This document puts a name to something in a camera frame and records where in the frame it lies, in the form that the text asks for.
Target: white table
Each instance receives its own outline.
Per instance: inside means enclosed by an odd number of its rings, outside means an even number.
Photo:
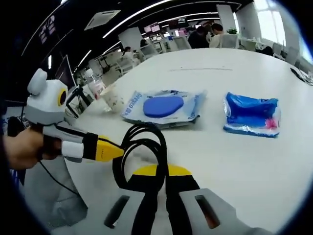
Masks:
[[[284,61],[245,50],[183,50],[145,61],[117,80],[116,86],[125,100],[134,90],[207,89],[201,118],[194,126],[163,131],[169,162],[190,170],[200,187],[211,189],[234,206],[246,224],[276,232],[302,203],[313,172],[313,88],[296,78],[290,67]],[[278,98],[282,111],[279,137],[223,131],[223,97],[227,92]],[[75,126],[121,143],[131,125],[119,116],[104,114],[101,107],[101,102],[91,104]],[[138,156],[130,157],[128,175],[140,164]],[[67,167],[88,206],[99,198],[105,201],[110,190],[117,188],[112,163],[67,161]],[[165,206],[160,207],[156,222],[167,215]],[[159,227],[159,234],[171,234],[168,224]]]

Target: plastic bag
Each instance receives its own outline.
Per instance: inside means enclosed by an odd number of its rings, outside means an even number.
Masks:
[[[151,123],[158,128],[171,128],[176,126],[190,125],[200,117],[200,108],[205,101],[207,91],[199,93],[180,92],[180,91],[158,91],[141,93],[135,91],[132,98],[122,112],[122,117],[131,123]],[[152,118],[144,115],[143,104],[152,97],[156,96],[179,96],[184,100],[184,105],[173,114],[162,117]]]
[[[255,99],[228,93],[224,99],[224,130],[234,134],[275,138],[279,135],[278,99]]]

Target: office chair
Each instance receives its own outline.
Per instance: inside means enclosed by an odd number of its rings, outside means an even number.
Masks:
[[[256,42],[251,42],[247,40],[240,41],[245,50],[255,51]]]
[[[140,48],[140,51],[142,52],[142,54],[146,60],[155,56],[155,55],[158,55],[158,52],[153,45],[146,45],[146,46]]]
[[[220,48],[235,48],[239,47],[237,34],[222,34]]]
[[[273,57],[285,61],[285,58],[282,57],[282,55],[281,55],[282,50],[283,50],[282,45],[280,45],[278,43],[274,43],[273,44]]]
[[[191,46],[186,37],[174,37],[173,40],[176,43],[178,50],[191,49]]]
[[[130,58],[122,57],[116,61],[121,70],[121,74],[124,75],[134,68],[134,64]]]
[[[285,61],[291,65],[294,65],[298,59],[299,50],[293,47],[289,47],[288,54]]]

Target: pink flower print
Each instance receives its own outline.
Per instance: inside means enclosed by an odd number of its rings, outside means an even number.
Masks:
[[[265,125],[266,125],[267,129],[276,129],[277,128],[276,122],[273,118],[267,119],[265,122]]]

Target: person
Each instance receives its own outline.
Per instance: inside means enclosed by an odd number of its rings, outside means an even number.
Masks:
[[[37,130],[27,128],[16,137],[3,136],[3,146],[10,169],[30,169],[40,160],[38,156],[44,146],[44,135]],[[60,150],[61,141],[55,139],[52,147]],[[53,154],[42,155],[42,159],[45,160],[53,160],[56,157]]]
[[[208,32],[206,35],[206,40],[210,43],[211,42],[211,33],[212,33],[212,23],[210,21],[208,21],[208,22],[204,23],[202,26]]]
[[[140,41],[140,47],[144,47],[144,46],[146,46],[146,45],[148,45],[147,41],[146,41],[145,39],[142,39],[142,40]]]
[[[140,64],[140,61],[134,57],[134,53],[132,52],[131,47],[125,47],[124,48],[124,53],[123,53],[122,57],[130,59],[134,66],[137,66]]]
[[[207,31],[203,26],[200,26],[193,32],[189,38],[188,42],[192,49],[196,48],[208,48],[210,46],[209,42],[206,40]]]
[[[211,39],[210,48],[219,48],[221,44],[221,35],[224,34],[223,26],[219,23],[212,24],[211,26],[214,37]]]
[[[134,61],[134,54],[132,53],[131,47],[125,47],[122,57],[129,58],[131,61]]]

